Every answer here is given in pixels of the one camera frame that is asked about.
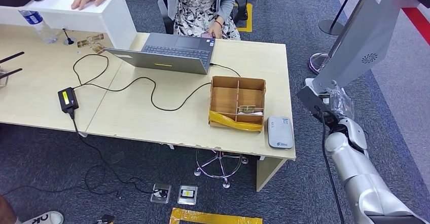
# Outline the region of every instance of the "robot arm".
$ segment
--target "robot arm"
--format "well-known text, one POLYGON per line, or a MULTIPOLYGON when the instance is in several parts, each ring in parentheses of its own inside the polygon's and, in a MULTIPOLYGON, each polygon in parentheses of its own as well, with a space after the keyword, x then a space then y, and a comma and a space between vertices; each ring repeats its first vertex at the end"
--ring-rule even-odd
POLYGON ((312 115, 330 128, 325 148, 339 172, 355 223, 430 224, 389 190, 369 159, 360 125, 348 117, 336 116, 310 87, 297 95, 312 115))

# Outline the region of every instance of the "yellow tape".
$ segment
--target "yellow tape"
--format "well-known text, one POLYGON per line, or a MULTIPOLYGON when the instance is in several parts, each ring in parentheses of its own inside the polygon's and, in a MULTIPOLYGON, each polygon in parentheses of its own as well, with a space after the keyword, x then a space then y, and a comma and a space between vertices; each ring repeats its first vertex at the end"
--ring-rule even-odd
POLYGON ((154 63, 154 65, 158 65, 158 66, 166 66, 166 67, 173 67, 173 65, 171 65, 171 64, 163 64, 163 63, 154 63))
POLYGON ((263 125, 235 122, 233 119, 214 111, 209 111, 209 120, 240 130, 261 131, 263 129, 263 125))
POLYGON ((246 20, 246 26, 238 27, 237 30, 244 31, 244 32, 252 32, 253 31, 253 5, 246 4, 246 11, 248 12, 248 19, 246 20))
POLYGON ((181 220, 203 224, 263 224, 261 218, 218 215, 173 208, 169 224, 180 224, 181 220))

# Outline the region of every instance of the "speaker grille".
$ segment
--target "speaker grille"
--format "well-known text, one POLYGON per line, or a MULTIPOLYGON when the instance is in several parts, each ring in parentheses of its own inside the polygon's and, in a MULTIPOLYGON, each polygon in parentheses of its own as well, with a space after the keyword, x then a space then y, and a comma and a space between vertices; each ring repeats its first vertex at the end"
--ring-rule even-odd
POLYGON ((374 62, 378 58, 378 54, 370 53, 362 58, 362 63, 367 64, 374 62))

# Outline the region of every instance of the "laptop keyboard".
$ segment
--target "laptop keyboard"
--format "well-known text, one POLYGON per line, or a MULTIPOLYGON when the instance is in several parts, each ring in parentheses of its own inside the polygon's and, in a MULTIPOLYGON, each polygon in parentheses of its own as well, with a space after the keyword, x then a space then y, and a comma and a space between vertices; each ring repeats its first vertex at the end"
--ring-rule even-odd
POLYGON ((207 61, 209 59, 209 51, 192 50, 192 49, 144 46, 144 49, 142 50, 142 52, 180 56, 180 57, 187 57, 187 58, 200 58, 204 66, 207 65, 207 61))

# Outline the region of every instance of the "laptop touchpad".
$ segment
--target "laptop touchpad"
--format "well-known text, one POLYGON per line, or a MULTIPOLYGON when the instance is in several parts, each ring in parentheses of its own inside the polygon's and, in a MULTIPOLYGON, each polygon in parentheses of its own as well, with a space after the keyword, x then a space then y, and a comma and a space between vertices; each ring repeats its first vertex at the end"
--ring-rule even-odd
POLYGON ((197 49, 199 48, 199 44, 200 39, 179 37, 176 40, 175 47, 197 49))

